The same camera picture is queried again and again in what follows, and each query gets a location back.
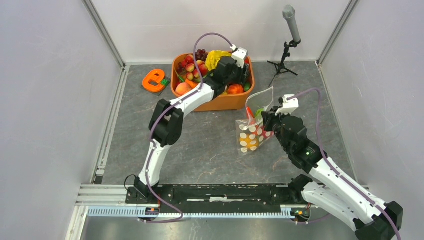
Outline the green toy cabbage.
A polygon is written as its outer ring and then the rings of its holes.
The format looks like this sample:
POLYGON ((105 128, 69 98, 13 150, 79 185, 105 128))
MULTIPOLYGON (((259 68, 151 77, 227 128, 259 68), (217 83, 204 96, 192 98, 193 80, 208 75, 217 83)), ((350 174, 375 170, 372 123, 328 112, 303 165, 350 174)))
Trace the green toy cabbage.
POLYGON ((255 114, 254 114, 254 117, 255 118, 261 118, 262 117, 262 112, 264 111, 264 108, 259 108, 256 112, 255 112, 255 114))

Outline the clear polka-dot zip bag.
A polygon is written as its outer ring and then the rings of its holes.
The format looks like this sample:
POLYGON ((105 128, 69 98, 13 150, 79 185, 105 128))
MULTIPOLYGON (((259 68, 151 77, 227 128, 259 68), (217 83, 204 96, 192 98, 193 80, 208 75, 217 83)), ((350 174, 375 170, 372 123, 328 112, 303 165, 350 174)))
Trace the clear polka-dot zip bag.
POLYGON ((271 131, 264 131, 263 118, 254 118, 254 121, 249 121, 247 116, 246 107, 250 107, 253 114, 260 109, 264 108, 263 111, 269 111, 274 104, 274 87, 269 87, 266 90, 254 93, 249 96, 245 103, 245 119, 239 119, 235 121, 236 126, 236 139, 237 139, 237 152, 240 156, 245 156, 255 151, 241 152, 241 146, 239 142, 240 134, 253 134, 256 135, 259 141, 259 147, 257 150, 269 139, 274 133, 271 131))

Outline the red toy chili pepper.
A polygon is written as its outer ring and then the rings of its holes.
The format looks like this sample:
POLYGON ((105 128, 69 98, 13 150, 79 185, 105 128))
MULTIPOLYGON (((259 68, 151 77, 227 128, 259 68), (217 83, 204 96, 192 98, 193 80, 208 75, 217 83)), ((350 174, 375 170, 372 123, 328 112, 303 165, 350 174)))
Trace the red toy chili pepper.
POLYGON ((246 107, 246 113, 247 113, 247 118, 250 122, 255 120, 255 115, 253 114, 252 110, 250 107, 246 107))

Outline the yellow toy mango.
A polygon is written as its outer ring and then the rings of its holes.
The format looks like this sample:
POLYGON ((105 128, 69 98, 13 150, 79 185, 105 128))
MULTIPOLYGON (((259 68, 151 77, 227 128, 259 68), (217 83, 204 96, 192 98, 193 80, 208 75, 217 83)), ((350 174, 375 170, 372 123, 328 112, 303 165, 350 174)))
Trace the yellow toy mango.
POLYGON ((259 147, 259 140, 255 134, 239 134, 239 144, 241 152, 247 153, 248 151, 256 151, 259 147))

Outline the toy peach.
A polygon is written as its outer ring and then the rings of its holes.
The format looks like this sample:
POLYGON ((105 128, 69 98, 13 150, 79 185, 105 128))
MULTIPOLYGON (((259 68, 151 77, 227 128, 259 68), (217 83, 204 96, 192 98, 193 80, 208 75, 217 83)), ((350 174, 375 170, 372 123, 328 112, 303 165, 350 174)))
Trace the toy peach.
POLYGON ((185 94, 187 94, 188 92, 190 92, 193 88, 186 82, 182 82, 180 84, 177 85, 177 87, 175 88, 175 93, 179 96, 183 96, 185 94))

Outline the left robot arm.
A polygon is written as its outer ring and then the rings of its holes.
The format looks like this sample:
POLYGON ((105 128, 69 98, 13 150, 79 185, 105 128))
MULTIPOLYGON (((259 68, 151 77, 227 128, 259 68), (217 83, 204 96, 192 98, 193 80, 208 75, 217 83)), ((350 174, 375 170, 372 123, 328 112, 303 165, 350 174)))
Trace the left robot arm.
POLYGON ((181 137, 184 118, 203 104, 219 97, 227 86, 243 85, 249 75, 246 58, 223 56, 216 69, 203 78, 194 89, 173 99, 161 99, 153 112, 149 124, 149 150, 144 167, 134 182, 138 197, 145 204, 157 198, 154 188, 160 181, 160 172, 172 145, 181 137))

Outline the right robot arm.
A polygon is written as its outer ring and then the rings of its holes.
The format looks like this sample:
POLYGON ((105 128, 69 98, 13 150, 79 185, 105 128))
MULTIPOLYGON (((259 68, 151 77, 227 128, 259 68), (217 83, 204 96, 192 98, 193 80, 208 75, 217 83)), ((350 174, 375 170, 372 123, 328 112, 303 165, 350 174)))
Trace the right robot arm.
POLYGON ((385 202, 347 175, 335 162, 308 139, 301 118, 263 111, 265 131, 273 132, 288 158, 305 172, 295 178, 289 199, 304 201, 324 209, 346 224, 359 240, 401 239, 404 209, 395 201, 385 202))

